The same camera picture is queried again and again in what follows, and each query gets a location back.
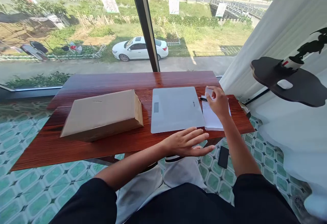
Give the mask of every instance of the white kitchen scale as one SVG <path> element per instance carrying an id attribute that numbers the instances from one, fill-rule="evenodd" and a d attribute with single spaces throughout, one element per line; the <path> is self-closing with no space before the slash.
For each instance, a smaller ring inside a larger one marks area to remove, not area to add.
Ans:
<path id="1" fill-rule="evenodd" d="M 151 133 L 204 125 L 203 113 L 194 87 L 153 89 Z"/>

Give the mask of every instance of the person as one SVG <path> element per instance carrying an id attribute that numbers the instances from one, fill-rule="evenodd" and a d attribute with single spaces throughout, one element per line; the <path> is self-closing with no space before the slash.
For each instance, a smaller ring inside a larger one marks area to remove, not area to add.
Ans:
<path id="1" fill-rule="evenodd" d="M 229 115 L 226 95 L 209 88 L 213 99 L 206 94 L 207 100 L 223 124 L 237 176 L 235 207 L 205 192 L 195 157 L 215 146 L 197 146 L 208 134 L 192 127 L 100 171 L 50 223 L 299 223 L 281 193 L 261 174 Z M 157 161 L 164 157 L 162 175 Z"/>

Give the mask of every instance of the black phone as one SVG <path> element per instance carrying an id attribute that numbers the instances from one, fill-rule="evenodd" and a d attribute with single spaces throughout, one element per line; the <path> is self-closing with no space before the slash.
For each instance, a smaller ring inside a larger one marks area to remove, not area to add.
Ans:
<path id="1" fill-rule="evenodd" d="M 220 165 L 223 168 L 227 168 L 228 163 L 228 155 L 229 150 L 226 147 L 221 146 L 220 147 L 220 153 L 219 153 L 219 159 L 218 159 L 218 165 Z"/>

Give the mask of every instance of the pen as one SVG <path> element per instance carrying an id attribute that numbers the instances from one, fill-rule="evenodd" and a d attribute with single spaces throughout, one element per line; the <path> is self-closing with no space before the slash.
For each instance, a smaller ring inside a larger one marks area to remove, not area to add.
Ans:
<path id="1" fill-rule="evenodd" d="M 200 100 L 207 101 L 206 98 L 199 97 Z"/>

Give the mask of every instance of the white car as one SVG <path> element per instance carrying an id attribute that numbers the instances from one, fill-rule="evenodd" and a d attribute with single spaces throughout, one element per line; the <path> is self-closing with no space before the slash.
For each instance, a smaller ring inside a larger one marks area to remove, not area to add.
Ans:
<path id="1" fill-rule="evenodd" d="M 167 42 L 155 38 L 158 60 L 168 56 Z M 149 59 L 144 37 L 135 37 L 129 41 L 115 44 L 112 48 L 113 55 L 121 61 L 133 59 Z"/>

